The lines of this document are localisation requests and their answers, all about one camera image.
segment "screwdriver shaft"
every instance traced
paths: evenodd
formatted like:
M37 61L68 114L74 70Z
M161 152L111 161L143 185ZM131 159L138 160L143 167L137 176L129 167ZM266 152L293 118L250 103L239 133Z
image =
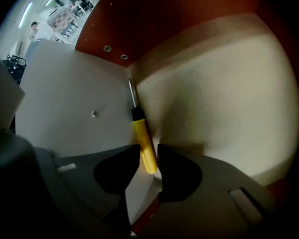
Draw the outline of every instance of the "screwdriver shaft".
M132 86L131 79L129 79L129 84L130 84L130 90L131 90L131 95L132 95L132 99L133 99L133 105L134 105L134 108L135 108L136 107L136 101L135 101L135 96L134 96L134 91L133 91L133 86Z

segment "screw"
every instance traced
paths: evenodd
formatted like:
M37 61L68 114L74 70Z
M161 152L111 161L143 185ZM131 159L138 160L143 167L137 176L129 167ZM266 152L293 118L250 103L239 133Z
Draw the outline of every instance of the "screw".
M103 47L103 50L104 50L105 52L110 52L110 51L112 50L112 48L111 48L111 46L109 46L109 45L105 45L105 46Z
M128 55L126 55L126 54L123 54L122 56L121 56L121 59L122 60L126 60L126 59L128 59L129 57L128 57Z

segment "dark gray surface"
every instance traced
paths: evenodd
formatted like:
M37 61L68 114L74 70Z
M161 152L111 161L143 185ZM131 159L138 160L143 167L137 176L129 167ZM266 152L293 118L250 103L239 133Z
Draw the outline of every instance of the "dark gray surface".
M80 238L128 238L90 212L64 184L53 164L51 153L36 148L36 156L46 187L57 208Z
M118 208L120 196L106 193L96 182L93 176L95 166L102 160L112 157L133 145L128 145L99 153L80 155L74 157L56 158L53 160L55 167L74 163L75 169L71 169L59 176L67 188L77 199L98 217L103 218L113 209Z
M184 201L162 203L140 238L232 238L241 235L251 226L228 194L231 189L244 188L268 213L274 210L276 205L270 193L234 166L207 156L170 149L198 164L203 173L202 181Z

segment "white panel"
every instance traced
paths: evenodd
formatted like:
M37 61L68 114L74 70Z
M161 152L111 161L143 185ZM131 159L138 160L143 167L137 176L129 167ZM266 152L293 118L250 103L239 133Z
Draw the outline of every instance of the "white panel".
M27 66L25 98L16 113L16 133L58 157L84 155L136 143L127 69L43 40ZM92 117L92 111L98 112ZM157 196L143 161L126 190L131 222Z

